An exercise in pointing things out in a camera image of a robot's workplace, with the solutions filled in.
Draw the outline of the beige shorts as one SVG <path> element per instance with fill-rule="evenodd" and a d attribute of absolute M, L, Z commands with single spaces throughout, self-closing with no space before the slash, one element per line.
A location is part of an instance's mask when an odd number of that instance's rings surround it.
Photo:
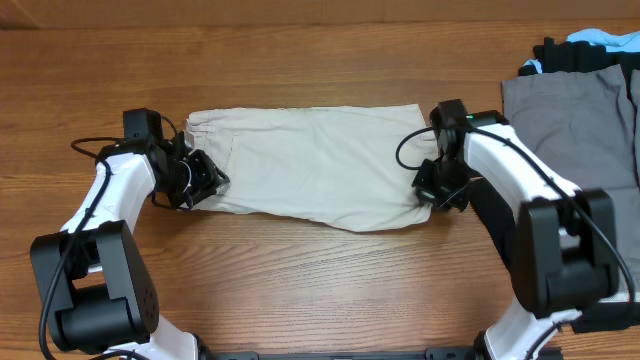
<path fill-rule="evenodd" d="M 416 104 L 193 112 L 186 132 L 229 177 L 198 209 L 269 213 L 353 232 L 426 222 L 415 167 L 437 155 Z"/>

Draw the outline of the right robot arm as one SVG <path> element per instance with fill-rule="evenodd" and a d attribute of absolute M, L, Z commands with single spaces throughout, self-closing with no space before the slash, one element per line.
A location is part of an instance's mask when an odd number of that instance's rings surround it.
<path fill-rule="evenodd" d="M 515 297 L 469 347 L 427 349 L 428 359 L 559 359 L 546 343 L 618 291 L 626 269 L 615 248 L 613 204 L 582 190 L 528 150 L 497 111 L 467 112 L 459 99 L 429 115 L 438 156 L 424 160 L 412 186 L 434 210 L 464 210 L 472 180 L 489 182 L 515 223 L 509 274 Z"/>

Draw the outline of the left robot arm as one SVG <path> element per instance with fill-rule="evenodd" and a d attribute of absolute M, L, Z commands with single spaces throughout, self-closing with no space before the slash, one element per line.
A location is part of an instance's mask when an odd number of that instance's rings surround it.
<path fill-rule="evenodd" d="M 167 117 L 140 108 L 123 114 L 124 134 L 104 138 L 91 157 L 96 177 L 75 215 L 37 237 L 30 259 L 42 302 L 38 341 L 94 359 L 210 359 L 196 335 L 160 313 L 158 295 L 133 237 L 145 201 L 189 211 L 223 194 L 229 177 L 182 131 L 163 134 Z"/>

